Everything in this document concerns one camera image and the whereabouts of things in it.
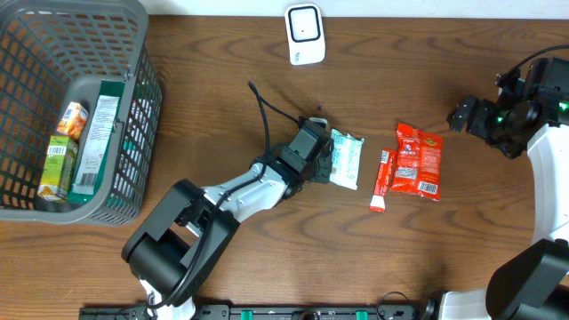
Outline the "light green tissue pack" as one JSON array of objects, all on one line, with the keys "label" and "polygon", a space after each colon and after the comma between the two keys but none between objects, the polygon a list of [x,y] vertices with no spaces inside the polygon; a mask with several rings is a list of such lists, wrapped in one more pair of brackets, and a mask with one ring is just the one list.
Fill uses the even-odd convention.
[{"label": "light green tissue pack", "polygon": [[361,152],[365,139],[357,139],[349,133],[344,135],[336,129],[332,129],[331,136],[334,146],[330,181],[338,186],[357,190]]}]

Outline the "red snack bag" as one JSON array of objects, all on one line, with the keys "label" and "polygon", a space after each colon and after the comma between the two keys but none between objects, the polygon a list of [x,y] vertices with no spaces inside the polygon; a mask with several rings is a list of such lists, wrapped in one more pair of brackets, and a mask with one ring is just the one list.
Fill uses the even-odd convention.
[{"label": "red snack bag", "polygon": [[439,201],[443,139],[410,124],[399,123],[397,144],[390,190]]}]

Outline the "green white snack bag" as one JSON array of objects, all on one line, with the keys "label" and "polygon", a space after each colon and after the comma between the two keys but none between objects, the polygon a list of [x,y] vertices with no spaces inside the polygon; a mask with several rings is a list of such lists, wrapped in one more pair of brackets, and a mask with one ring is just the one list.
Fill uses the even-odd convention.
[{"label": "green white snack bag", "polygon": [[108,144],[123,92],[123,82],[101,82],[83,153],[68,194],[69,203],[86,204],[100,188],[108,156]]}]

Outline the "orange juice carton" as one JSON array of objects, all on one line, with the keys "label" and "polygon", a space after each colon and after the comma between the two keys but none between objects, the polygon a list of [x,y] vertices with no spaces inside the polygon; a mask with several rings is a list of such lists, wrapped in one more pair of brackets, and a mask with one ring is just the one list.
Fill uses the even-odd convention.
[{"label": "orange juice carton", "polygon": [[70,102],[59,121],[56,132],[79,141],[89,117],[87,109],[79,102]]}]

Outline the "green juice carton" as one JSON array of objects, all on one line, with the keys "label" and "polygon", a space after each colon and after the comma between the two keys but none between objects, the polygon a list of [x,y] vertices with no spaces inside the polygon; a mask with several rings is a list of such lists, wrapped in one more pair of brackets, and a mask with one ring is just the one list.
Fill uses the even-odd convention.
[{"label": "green juice carton", "polygon": [[53,135],[46,152],[37,196],[45,201],[65,202],[76,165],[78,145],[68,136]]}]

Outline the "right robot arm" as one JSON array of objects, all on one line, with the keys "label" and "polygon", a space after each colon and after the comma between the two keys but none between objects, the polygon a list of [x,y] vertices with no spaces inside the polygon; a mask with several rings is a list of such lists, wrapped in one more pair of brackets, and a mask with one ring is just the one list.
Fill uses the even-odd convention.
[{"label": "right robot arm", "polygon": [[447,117],[533,172],[531,245],[499,267],[488,285],[428,300],[419,319],[568,320],[568,61],[546,50],[497,75],[497,100],[463,98]]}]

